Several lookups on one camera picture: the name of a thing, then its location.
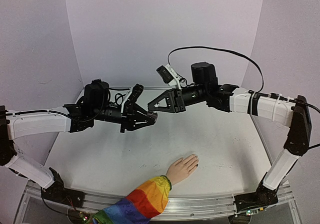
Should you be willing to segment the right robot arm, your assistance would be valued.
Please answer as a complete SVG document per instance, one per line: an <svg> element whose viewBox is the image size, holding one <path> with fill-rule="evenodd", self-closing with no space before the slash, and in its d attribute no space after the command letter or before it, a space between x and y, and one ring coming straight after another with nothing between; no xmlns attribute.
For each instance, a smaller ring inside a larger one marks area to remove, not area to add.
<svg viewBox="0 0 320 224"><path fill-rule="evenodd" d="M249 91L237 85L200 84L169 89L148 103L149 111L179 113L206 102L223 112L249 114L272 156L271 168L254 192L234 197L235 211L246 213L278 202L278 189L297 160L310 149L312 122L304 96Z"/></svg>

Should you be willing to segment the rainbow sleeve forearm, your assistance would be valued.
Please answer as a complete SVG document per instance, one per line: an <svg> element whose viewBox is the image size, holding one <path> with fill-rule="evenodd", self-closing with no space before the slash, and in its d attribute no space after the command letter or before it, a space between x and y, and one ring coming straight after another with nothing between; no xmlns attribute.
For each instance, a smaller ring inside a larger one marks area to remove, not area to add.
<svg viewBox="0 0 320 224"><path fill-rule="evenodd" d="M165 210L172 184L162 175L152 178L129 195L92 215L92 224L148 224Z"/></svg>

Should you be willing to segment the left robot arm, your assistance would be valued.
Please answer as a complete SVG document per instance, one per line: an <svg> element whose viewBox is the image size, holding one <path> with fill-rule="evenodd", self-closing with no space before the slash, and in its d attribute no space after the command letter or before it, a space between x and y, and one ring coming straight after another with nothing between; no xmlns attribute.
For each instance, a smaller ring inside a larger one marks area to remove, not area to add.
<svg viewBox="0 0 320 224"><path fill-rule="evenodd" d="M85 86L83 96L74 104L55 109L8 111L0 109L0 164L18 176L41 187L41 197L75 208L83 206L85 194L65 187L52 167L29 157L15 141L28 136L48 137L76 133L92 128L95 121L120 125L120 132L135 131L155 124L158 116L137 104L144 90L140 84L126 90L122 102L111 101L109 84L100 79Z"/></svg>

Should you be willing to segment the purple nail polish bottle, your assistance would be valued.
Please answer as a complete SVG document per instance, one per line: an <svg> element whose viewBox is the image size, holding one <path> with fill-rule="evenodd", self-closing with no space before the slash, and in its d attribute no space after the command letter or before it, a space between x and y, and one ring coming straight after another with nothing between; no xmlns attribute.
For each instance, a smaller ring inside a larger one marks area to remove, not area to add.
<svg viewBox="0 0 320 224"><path fill-rule="evenodd" d="M156 112L148 112L147 117L155 122L158 118L158 114Z"/></svg>

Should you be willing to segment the mannequin hand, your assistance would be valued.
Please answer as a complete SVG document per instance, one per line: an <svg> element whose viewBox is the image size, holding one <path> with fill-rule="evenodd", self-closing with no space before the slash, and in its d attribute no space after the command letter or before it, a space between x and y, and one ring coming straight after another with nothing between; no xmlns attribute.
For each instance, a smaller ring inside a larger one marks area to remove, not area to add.
<svg viewBox="0 0 320 224"><path fill-rule="evenodd" d="M197 169L198 165L199 158L196 154L180 158L170 165L166 172L166 177L174 186L188 178Z"/></svg>

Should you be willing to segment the aluminium front rail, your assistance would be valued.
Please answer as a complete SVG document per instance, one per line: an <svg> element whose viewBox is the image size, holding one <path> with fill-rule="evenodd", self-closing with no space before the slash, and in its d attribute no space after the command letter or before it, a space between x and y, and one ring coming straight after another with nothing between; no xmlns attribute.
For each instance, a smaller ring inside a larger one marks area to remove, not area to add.
<svg viewBox="0 0 320 224"><path fill-rule="evenodd" d="M225 196L170 196L173 186L166 176L145 181L124 197L67 189L62 185L40 188L29 182L26 191L47 205L69 207L82 223L146 223L149 220L192 221L220 217L246 223L246 218L294 200L289 185L269 190L263 185L251 193Z"/></svg>

